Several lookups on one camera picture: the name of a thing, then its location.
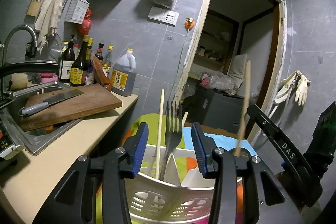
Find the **orange plug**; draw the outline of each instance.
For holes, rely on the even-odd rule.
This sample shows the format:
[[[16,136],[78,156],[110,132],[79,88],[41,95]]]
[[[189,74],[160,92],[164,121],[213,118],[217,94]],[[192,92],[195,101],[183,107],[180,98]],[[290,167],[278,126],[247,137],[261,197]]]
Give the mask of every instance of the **orange plug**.
[[[187,17],[184,23],[186,29],[191,30],[194,27],[194,19],[191,17]]]

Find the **fork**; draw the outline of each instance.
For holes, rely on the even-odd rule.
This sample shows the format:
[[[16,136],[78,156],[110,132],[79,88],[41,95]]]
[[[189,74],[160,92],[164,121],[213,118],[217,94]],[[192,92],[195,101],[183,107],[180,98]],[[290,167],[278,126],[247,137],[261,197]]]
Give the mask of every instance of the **fork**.
[[[166,167],[170,154],[174,149],[179,145],[182,139],[182,108],[181,103],[179,103],[180,113],[177,119],[177,107],[175,102],[175,111],[173,109],[173,102],[171,101],[171,109],[169,111],[169,101],[167,101],[167,110],[166,110],[166,133],[165,133],[165,144],[166,151],[161,167],[161,172],[159,180],[164,179]]]

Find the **rag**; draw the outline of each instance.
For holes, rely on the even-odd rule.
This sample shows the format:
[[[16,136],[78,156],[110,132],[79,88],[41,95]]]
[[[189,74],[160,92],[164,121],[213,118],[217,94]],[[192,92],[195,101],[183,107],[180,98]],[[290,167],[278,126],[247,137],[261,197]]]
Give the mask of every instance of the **rag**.
[[[290,89],[290,85],[295,79],[296,76],[301,77],[301,79],[298,82],[296,94],[295,94],[295,102],[298,102],[298,105],[304,105],[304,103],[307,100],[307,93],[308,93],[308,83],[310,83],[309,80],[307,80],[307,77],[305,77],[301,71],[297,70],[293,72],[289,77],[282,80],[281,83],[283,84],[283,87],[279,90],[277,93],[274,103],[278,105],[281,102],[286,101]]]
[[[44,0],[40,14],[35,22],[35,30],[40,32],[37,50],[41,53],[50,35],[57,33],[57,26],[62,14],[63,0]]]

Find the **sink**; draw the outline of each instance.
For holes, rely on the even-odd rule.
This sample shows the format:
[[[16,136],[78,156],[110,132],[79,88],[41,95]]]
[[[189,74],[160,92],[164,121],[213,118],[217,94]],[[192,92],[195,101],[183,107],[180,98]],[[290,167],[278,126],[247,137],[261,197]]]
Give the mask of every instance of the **sink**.
[[[16,134],[22,140],[22,142],[31,154],[38,155],[49,144],[51,144],[54,140],[56,140],[59,136],[72,128],[82,119],[58,124],[57,126],[54,126],[54,131],[49,134],[45,132],[44,128],[38,128],[24,132],[18,126],[18,122],[20,120],[20,116],[18,114],[19,110],[26,105],[28,98],[33,95],[37,95],[38,93],[42,94],[53,92],[56,90],[62,90],[67,88],[70,88],[70,86],[64,83],[50,82],[16,91],[13,93],[13,98],[15,98],[15,101],[9,104],[7,108],[0,111],[0,118],[2,120],[8,121],[8,123],[10,124],[11,134]]]

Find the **wooden board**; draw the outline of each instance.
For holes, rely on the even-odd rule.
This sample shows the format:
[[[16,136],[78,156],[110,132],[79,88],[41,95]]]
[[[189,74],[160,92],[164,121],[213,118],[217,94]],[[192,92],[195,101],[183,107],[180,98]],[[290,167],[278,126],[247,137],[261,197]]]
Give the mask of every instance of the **wooden board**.
[[[64,93],[72,89],[81,90],[84,94],[52,105],[32,116],[22,118],[20,123],[21,129],[29,131],[122,107],[122,101],[99,84],[34,95],[28,99],[26,107],[39,104],[52,95]]]

